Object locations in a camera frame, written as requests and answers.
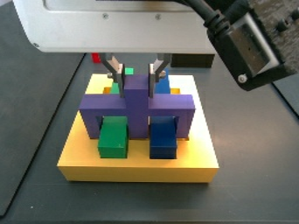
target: yellow block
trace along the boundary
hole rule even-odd
[[[58,169],[66,180],[109,182],[208,183],[219,169],[211,135],[192,76],[169,76],[172,88],[192,94],[196,106],[189,141],[177,141],[176,159],[149,159],[149,141],[129,140],[127,159],[100,158],[97,140],[89,140],[80,113],[60,154]],[[103,93],[111,80],[93,74],[86,94]]]

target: metal bracket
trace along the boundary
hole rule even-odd
[[[157,53],[157,59],[153,64],[148,67],[148,96],[153,98],[155,96],[155,83],[164,78],[165,72],[164,68],[171,62],[172,55],[169,53]]]
[[[107,77],[113,79],[113,82],[117,83],[119,95],[121,98],[125,97],[124,94],[124,85],[125,85],[125,65],[119,64],[113,53],[103,52],[99,54],[103,65],[108,70]]]

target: green block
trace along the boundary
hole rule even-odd
[[[105,116],[103,123],[117,123],[127,125],[127,117],[125,116]]]
[[[125,75],[133,75],[135,74],[135,69],[132,67],[125,68]]]
[[[119,88],[117,88],[117,83],[112,82],[112,87],[109,89],[109,93],[112,95],[117,95],[119,94]]]
[[[132,67],[127,67],[125,68],[125,75],[133,75],[135,74],[135,69]],[[112,83],[112,87],[109,89],[109,93],[112,95],[117,95],[119,94],[119,88],[117,88],[117,83]]]
[[[104,118],[97,141],[101,158],[127,158],[127,123],[123,118],[120,120],[116,122],[115,117]]]

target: small blue block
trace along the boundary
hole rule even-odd
[[[168,79],[168,69],[164,69],[165,77],[159,80],[155,84],[153,92],[156,94],[169,94],[171,93],[171,86],[169,86],[169,79]]]
[[[176,148],[173,117],[151,117],[149,158],[173,159]]]

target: purple block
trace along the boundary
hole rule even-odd
[[[125,100],[117,94],[85,94],[78,112],[86,127],[88,137],[99,138],[103,116],[125,116]]]
[[[148,102],[149,116],[176,117],[176,137],[189,135],[195,105],[189,94],[156,94]]]
[[[148,77],[132,75],[125,77],[125,107],[128,136],[148,137]]]
[[[188,94],[156,94],[148,98],[148,77],[125,77],[125,98],[117,94],[85,94],[78,105],[78,112],[88,130],[89,138],[99,138],[103,116],[127,116],[128,136],[148,137],[148,116],[173,116],[176,137],[189,134],[195,105]]]

